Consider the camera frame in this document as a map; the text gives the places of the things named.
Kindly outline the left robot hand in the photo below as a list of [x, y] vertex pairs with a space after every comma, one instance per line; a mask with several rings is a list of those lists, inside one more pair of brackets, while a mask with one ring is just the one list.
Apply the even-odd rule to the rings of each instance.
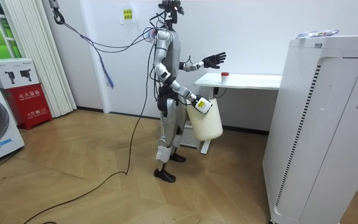
[[204, 68], [220, 69], [220, 64], [226, 59], [226, 52], [210, 55], [202, 60]]

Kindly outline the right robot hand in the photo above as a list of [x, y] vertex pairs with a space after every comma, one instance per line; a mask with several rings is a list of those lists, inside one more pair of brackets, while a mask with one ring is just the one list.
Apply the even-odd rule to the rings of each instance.
[[201, 95], [197, 95], [196, 100], [192, 102], [194, 109], [203, 114], [206, 114], [211, 109], [212, 105], [212, 102]]

